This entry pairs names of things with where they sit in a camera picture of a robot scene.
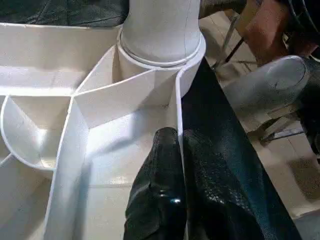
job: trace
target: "shiny black material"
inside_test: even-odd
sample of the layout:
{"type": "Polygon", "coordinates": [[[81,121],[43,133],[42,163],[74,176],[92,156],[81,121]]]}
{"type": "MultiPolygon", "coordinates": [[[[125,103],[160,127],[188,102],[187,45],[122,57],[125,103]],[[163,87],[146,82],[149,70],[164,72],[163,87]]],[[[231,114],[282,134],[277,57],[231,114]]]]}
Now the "shiny black material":
{"type": "Polygon", "coordinates": [[[158,130],[130,192],[124,240],[183,240],[187,209],[177,131],[158,130]]]}
{"type": "MultiPolygon", "coordinates": [[[[216,239],[214,231],[219,232],[222,226],[219,221],[231,223],[226,219],[231,216],[233,222],[237,221],[236,226],[242,226],[240,221],[247,221],[256,227],[256,222],[265,240],[301,240],[296,226],[205,59],[200,64],[189,92],[182,99],[182,117],[184,138],[187,138],[189,144],[184,144],[183,147],[187,198],[192,213],[191,239],[193,226],[198,222],[202,223],[211,239],[216,239]],[[212,160],[219,162],[218,166],[216,162],[210,162],[210,156],[212,160]],[[213,177],[213,174],[217,174],[217,167],[222,169],[224,174],[213,177]],[[214,187],[214,183],[219,181],[219,185],[214,187]],[[220,188],[220,192],[212,192],[213,187],[215,191],[220,188]],[[228,204],[232,206],[231,215],[227,206],[215,205],[215,195],[224,199],[225,203],[232,203],[228,204]],[[241,204],[235,201],[237,198],[241,199],[241,204]],[[197,201],[199,199],[207,206],[200,206],[197,201]],[[204,218],[199,219],[199,209],[205,213],[204,218]]],[[[220,236],[218,239],[241,239],[237,238],[237,231],[230,229],[230,233],[234,234],[220,236]]]]}

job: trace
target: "compartment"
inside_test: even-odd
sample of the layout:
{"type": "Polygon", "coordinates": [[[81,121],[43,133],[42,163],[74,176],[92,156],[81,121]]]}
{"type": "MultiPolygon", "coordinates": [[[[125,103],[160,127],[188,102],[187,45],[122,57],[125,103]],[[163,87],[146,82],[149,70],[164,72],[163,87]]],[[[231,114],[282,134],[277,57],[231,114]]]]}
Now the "compartment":
{"type": "Polygon", "coordinates": [[[75,96],[53,176],[46,240],[122,239],[131,185],[154,134],[182,129],[175,78],[174,70],[151,70],[75,96]]]}
{"type": "Polygon", "coordinates": [[[63,96],[6,97],[1,133],[12,154],[32,168],[52,171],[69,102],[63,96]]]}
{"type": "Polygon", "coordinates": [[[0,95],[72,94],[119,29],[0,23],[0,95]]]}
{"type": "Polygon", "coordinates": [[[10,155],[0,182],[0,239],[43,240],[51,181],[10,155]]]}
{"type": "Polygon", "coordinates": [[[134,64],[114,45],[103,55],[76,92],[83,93],[105,87],[146,71],[146,67],[134,64]]]}

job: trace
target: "gray object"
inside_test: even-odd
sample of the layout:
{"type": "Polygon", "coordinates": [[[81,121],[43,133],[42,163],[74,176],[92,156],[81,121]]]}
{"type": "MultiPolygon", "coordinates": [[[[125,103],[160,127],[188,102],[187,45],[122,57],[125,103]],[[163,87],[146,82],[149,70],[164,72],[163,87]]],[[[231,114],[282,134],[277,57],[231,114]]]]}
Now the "gray object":
{"type": "Polygon", "coordinates": [[[239,118],[252,118],[297,103],[315,70],[307,59],[286,56],[239,78],[223,91],[239,118]]]}

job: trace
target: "metal chair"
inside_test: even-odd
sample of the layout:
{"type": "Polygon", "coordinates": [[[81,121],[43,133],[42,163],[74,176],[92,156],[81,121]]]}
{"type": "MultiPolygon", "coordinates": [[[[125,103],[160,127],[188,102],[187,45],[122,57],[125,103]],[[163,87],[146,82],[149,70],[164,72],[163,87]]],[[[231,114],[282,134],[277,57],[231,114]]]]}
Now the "metal chair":
{"type": "MultiPolygon", "coordinates": [[[[199,13],[200,19],[220,11],[225,11],[230,9],[234,11],[234,15],[231,19],[229,30],[225,36],[225,39],[222,45],[221,55],[216,60],[216,63],[212,66],[213,69],[216,69],[218,66],[220,66],[222,62],[228,62],[230,60],[230,59],[224,59],[224,53],[230,42],[232,33],[236,28],[237,22],[240,19],[240,14],[246,7],[246,4],[247,4],[247,0],[201,0],[200,13],[199,13]]],[[[241,40],[242,42],[238,43],[239,46],[237,47],[237,49],[243,43],[243,39],[241,40]]]]}

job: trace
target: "white cylindrical pipe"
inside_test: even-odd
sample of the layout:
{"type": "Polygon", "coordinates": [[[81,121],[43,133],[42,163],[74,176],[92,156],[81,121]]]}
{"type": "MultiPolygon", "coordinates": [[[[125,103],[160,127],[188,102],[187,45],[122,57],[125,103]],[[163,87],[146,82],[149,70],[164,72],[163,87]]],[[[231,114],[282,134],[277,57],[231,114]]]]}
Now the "white cylindrical pipe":
{"type": "Polygon", "coordinates": [[[169,67],[197,54],[200,0],[130,0],[121,44],[145,64],[169,67]]]}

